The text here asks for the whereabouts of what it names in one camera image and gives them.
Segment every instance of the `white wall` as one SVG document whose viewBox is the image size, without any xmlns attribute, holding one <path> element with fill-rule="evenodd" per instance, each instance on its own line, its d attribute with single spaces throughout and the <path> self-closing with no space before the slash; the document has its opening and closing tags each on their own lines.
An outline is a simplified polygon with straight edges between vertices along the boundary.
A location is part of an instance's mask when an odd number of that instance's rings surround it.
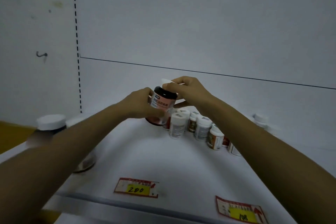
<svg viewBox="0 0 336 224">
<path fill-rule="evenodd" d="M 1 0 L 0 120 L 80 112 L 74 25 L 73 0 Z"/>
</svg>

